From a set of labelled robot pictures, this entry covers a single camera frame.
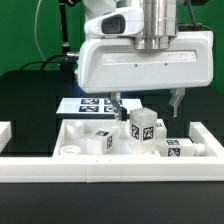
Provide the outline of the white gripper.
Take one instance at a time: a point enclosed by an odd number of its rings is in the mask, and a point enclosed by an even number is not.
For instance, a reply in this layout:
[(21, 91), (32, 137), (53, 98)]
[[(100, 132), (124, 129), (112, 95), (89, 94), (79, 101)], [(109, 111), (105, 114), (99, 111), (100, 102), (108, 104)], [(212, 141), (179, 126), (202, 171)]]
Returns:
[(186, 0), (83, 0), (84, 32), (78, 84), (87, 93), (111, 92), (115, 119), (127, 120), (123, 91), (171, 89), (176, 117), (184, 88), (213, 79), (213, 33), (200, 24), (179, 24)]

